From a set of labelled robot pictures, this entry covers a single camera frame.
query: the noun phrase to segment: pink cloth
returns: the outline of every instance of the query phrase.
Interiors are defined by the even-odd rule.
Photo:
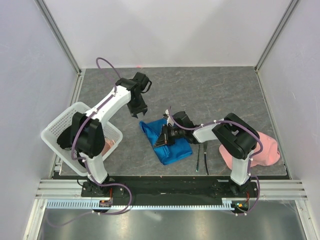
[[[253,161],[251,162],[251,167],[256,165],[261,166],[270,166],[275,164],[280,159],[280,153],[278,152],[278,143],[272,137],[265,135],[262,132],[258,132],[260,140],[263,144],[263,151],[259,154],[253,156]],[[257,143],[254,152],[260,150],[260,145]],[[223,145],[220,145],[219,151],[228,166],[229,169],[232,169],[232,156]]]

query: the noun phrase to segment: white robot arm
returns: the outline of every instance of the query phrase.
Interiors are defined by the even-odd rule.
[[[254,153],[257,146],[256,138],[259,134],[242,119],[234,113],[229,113],[225,118],[216,121],[217,123],[196,126],[189,119],[184,111],[177,112],[170,117],[169,111],[166,110],[164,117],[167,124],[162,127],[162,132],[156,141],[154,147],[163,145],[172,145],[175,139],[186,138],[191,144],[200,144],[210,140],[219,140],[226,150],[232,156],[231,180],[238,186],[244,185],[250,178],[250,156]],[[251,135],[234,124],[225,124],[224,121],[233,122],[249,130]],[[178,123],[183,128],[174,126]]]
[[[140,72],[137,72],[133,79],[119,79],[114,89],[96,106],[85,113],[76,112],[72,117],[71,126],[65,130],[67,133],[63,132],[61,134],[63,138],[58,138],[57,143],[60,147],[63,145],[69,148],[74,143],[77,156],[87,161],[87,167],[91,173],[88,177],[91,180],[94,179],[101,184],[108,176],[102,156],[106,144],[103,132],[105,125],[126,104],[132,117],[138,118],[139,113],[144,115],[148,107],[142,94],[146,93],[151,85],[149,78]]]

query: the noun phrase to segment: blue towel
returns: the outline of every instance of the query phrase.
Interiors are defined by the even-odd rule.
[[[143,121],[139,122],[142,131],[149,139],[152,147],[156,143],[164,124],[167,124],[167,120],[163,118],[150,123],[145,123]],[[153,150],[163,165],[175,163],[176,161],[184,159],[192,154],[190,144],[184,138],[175,139],[174,145],[160,146],[153,148]]]

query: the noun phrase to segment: white plastic basket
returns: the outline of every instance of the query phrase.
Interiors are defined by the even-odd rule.
[[[90,107],[83,102],[76,102],[53,120],[41,133],[42,140],[80,176],[86,176],[87,170],[77,160],[71,158],[71,150],[64,150],[57,144],[57,139],[67,127],[71,126],[72,118],[76,112],[83,114],[89,109]],[[123,134],[110,122],[103,124],[102,128],[104,137],[114,141],[114,145],[102,157],[105,160],[121,142]]]

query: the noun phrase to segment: black wire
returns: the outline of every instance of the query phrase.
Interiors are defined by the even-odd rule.
[[[83,185],[80,184],[79,179],[77,179],[76,182],[77,182],[81,187],[83,187]]]

